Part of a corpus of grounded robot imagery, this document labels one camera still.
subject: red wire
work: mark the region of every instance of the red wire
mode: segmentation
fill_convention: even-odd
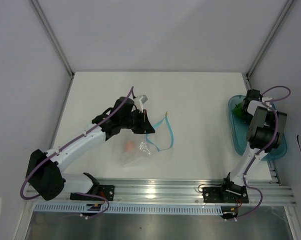
[[[239,213],[239,201],[236,198],[236,212]]]
[[[240,206],[238,208],[240,208],[243,205],[243,203],[242,203],[242,200],[240,200],[240,199],[238,199],[238,200],[240,202]]]
[[[105,194],[104,194],[102,191],[100,191],[99,194],[100,194],[103,198],[106,198]]]

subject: blue string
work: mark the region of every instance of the blue string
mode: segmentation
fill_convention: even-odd
[[[168,131],[169,131],[169,134],[170,134],[170,146],[168,148],[165,148],[165,149],[160,149],[158,146],[156,146],[155,143],[153,143],[151,140],[149,140],[149,134],[146,134],[146,142],[149,143],[149,144],[152,144],[156,147],[157,151],[160,152],[160,151],[164,151],[164,150],[168,150],[170,148],[172,148],[172,146],[174,145],[174,135],[173,135],[173,131],[172,131],[172,128],[171,128],[171,125],[170,125],[170,122],[169,122],[169,119],[167,118],[167,112],[165,114],[165,117],[160,120],[158,123],[156,123],[153,128],[154,129],[157,129],[161,124],[162,122],[165,120],[166,122],[166,125],[167,125],[167,128],[168,128]]]

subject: white wall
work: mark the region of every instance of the white wall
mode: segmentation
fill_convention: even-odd
[[[0,240],[12,239],[32,151],[53,136],[69,77],[27,0],[0,0]]]
[[[253,74],[252,85],[261,90],[275,85],[291,88],[289,99],[276,104],[279,110],[288,114],[285,129],[288,152],[276,162],[276,166],[283,183],[293,187],[301,219],[301,153],[296,139],[301,135],[301,0],[297,1]],[[279,97],[286,93],[285,90],[274,90],[270,94]]]
[[[75,72],[246,72],[285,2],[40,0]]]

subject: metal frame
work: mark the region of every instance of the metal frame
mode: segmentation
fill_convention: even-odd
[[[30,5],[32,6],[35,14],[38,17],[38,20],[41,24],[41,26],[43,27],[48,39],[51,42],[52,47],[55,49],[57,55],[59,56],[61,62],[63,63],[66,71],[68,72],[69,76],[72,78],[74,75],[74,72],[72,71],[72,68],[64,54],[64,51],[59,43],[59,41],[57,40],[55,33],[53,32],[53,29],[49,23],[49,21],[47,20],[47,17],[45,16],[42,7],[40,5],[40,3],[38,2],[38,0],[28,0]]]
[[[64,213],[94,213],[90,210],[91,206],[86,203],[64,203],[64,202],[39,202],[36,204],[35,212],[61,212]],[[107,208],[106,204],[100,207],[100,211]],[[161,214],[161,215],[223,215],[220,206],[205,206],[200,205],[154,205],[154,204],[117,204],[110,203],[107,210],[108,214]]]
[[[174,205],[174,206],[234,206],[233,203],[204,203],[198,186],[209,187],[220,184],[220,181],[210,180],[163,180],[163,179],[97,179],[101,185],[114,185],[116,204],[143,204],[143,205]],[[279,186],[269,182],[250,182],[249,185],[259,188],[263,193],[262,206],[296,206],[293,191],[290,186]],[[260,200],[260,194],[248,189],[249,203],[243,206],[255,206]],[[37,192],[29,187],[27,195]],[[60,194],[54,198],[56,203],[82,203],[72,201],[70,195]]]
[[[287,2],[285,3],[276,22],[274,23],[273,27],[271,28],[267,38],[265,39],[265,42],[261,46],[254,62],[252,63],[252,65],[250,66],[250,68],[246,74],[248,80],[251,78],[253,72],[257,68],[258,64],[261,62],[263,56],[269,49],[270,45],[273,43],[276,35],[278,34],[281,27],[283,26],[284,21],[286,20],[287,16],[290,14],[291,10],[293,9],[293,6],[296,1],[297,0],[287,0]]]
[[[56,138],[57,130],[60,125],[60,121],[64,112],[64,108],[67,102],[67,98],[71,89],[72,80],[74,77],[74,72],[45,16],[38,0],[29,0],[31,6],[36,13],[38,20],[40,21],[44,31],[47,34],[53,48],[57,52],[60,60],[62,61],[66,71],[71,77],[70,84],[68,86],[67,94],[65,96],[62,109],[60,111],[60,116],[54,131],[53,138],[51,140],[50,146],[52,147]],[[262,45],[258,55],[256,56],[254,62],[249,68],[247,74],[243,74],[243,80],[246,89],[252,89],[250,83],[250,77],[252,76],[254,70],[257,68],[258,64],[262,60],[263,56],[267,52],[271,43],[273,42],[276,34],[279,32],[284,20],[287,18],[291,9],[293,8],[296,0],[287,0],[285,6],[283,7],[281,13],[279,14],[275,24],[270,30],[264,44]],[[287,218],[289,225],[291,227],[294,239],[301,239],[301,225],[299,223],[296,214],[296,201],[294,199],[293,191],[289,186],[281,186],[279,182],[278,175],[274,163],[270,163],[270,172],[272,174],[271,182],[250,182],[250,185],[259,188],[263,193],[263,206],[285,206]],[[217,181],[210,180],[160,180],[160,179],[144,179],[144,180],[131,180],[131,179],[99,179],[101,184],[104,185],[115,185],[115,195],[112,206],[124,206],[125,213],[134,212],[133,208],[130,206],[154,206],[157,208],[179,208],[179,209],[198,209],[200,208],[219,208],[220,206],[229,206],[231,204],[213,204],[213,203],[203,203],[203,196],[198,192],[197,187],[200,184],[205,184],[207,187],[211,184],[218,184]],[[32,188],[28,189],[29,194],[34,194]],[[255,206],[260,199],[259,193],[253,190],[248,190],[249,203],[244,204],[244,206]],[[58,206],[68,206],[70,204],[68,195],[60,195],[56,199],[56,204]],[[16,229],[15,240],[24,240],[27,234],[28,225],[30,223],[33,211],[36,205],[47,206],[48,202],[42,200],[29,201],[24,204],[24,211],[21,215],[19,224]],[[73,202],[71,204],[82,205],[82,202]]]

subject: black mount plate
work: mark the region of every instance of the black mount plate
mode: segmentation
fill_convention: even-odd
[[[99,185],[99,191],[102,192],[106,199],[110,202],[114,199],[115,186],[114,185]]]
[[[207,186],[202,188],[202,196],[204,198],[204,203],[208,204],[236,204],[236,199],[238,196],[234,193],[229,192],[229,194],[221,195],[220,194],[221,187],[219,186]],[[249,197],[247,191],[245,189],[245,193],[240,198],[243,204],[249,203]]]
[[[102,192],[105,195],[105,198],[109,201],[112,202],[114,199],[114,194],[115,194],[115,186],[114,185],[99,185],[98,186],[98,196],[103,197]],[[71,193],[70,194],[70,200],[77,200],[77,201],[96,201],[99,200],[96,197],[90,197],[90,196],[83,196],[79,195],[76,193]]]

